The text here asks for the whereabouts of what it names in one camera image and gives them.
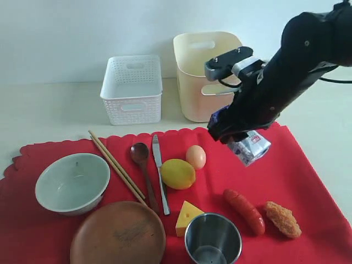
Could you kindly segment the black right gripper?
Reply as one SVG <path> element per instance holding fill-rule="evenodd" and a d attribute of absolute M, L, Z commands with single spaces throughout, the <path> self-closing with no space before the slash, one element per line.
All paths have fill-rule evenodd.
<path fill-rule="evenodd" d="M 263 67 L 249 72 L 250 67 L 238 76 L 239 89 L 229 104 L 229 115 L 241 128 L 250 130 L 268 128 L 278 115 L 278 92 L 282 85 L 282 67 Z M 246 132 L 229 136 L 227 143 L 240 142 L 248 137 Z"/>

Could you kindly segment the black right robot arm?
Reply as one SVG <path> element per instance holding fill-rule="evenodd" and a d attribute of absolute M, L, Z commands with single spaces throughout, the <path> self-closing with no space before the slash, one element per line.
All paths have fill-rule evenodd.
<path fill-rule="evenodd" d="M 286 24 L 280 48 L 268 61 L 242 46 L 205 63 L 209 81 L 225 84 L 234 75 L 230 105 L 211 115 L 208 132 L 222 143 L 241 141 L 267 129 L 295 99 L 325 73 L 351 66 L 351 4 L 342 1 L 328 13 L 303 12 Z"/>

